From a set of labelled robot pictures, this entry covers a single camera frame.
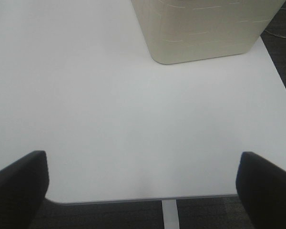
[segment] white table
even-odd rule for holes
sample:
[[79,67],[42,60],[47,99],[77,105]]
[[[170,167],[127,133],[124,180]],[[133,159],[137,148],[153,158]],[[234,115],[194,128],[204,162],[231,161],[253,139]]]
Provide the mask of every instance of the white table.
[[0,0],[0,169],[37,149],[58,202],[235,194],[243,151],[286,170],[286,90],[261,39],[161,65],[130,0]]

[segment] dark carpet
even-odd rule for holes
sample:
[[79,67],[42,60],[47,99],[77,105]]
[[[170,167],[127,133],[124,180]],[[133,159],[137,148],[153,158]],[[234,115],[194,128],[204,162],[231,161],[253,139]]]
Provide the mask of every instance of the dark carpet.
[[[286,11],[268,31],[286,36]],[[262,39],[286,88],[286,39],[263,32]],[[238,197],[177,201],[180,229],[253,229]],[[163,229],[160,201],[58,205],[45,200],[30,229]]]

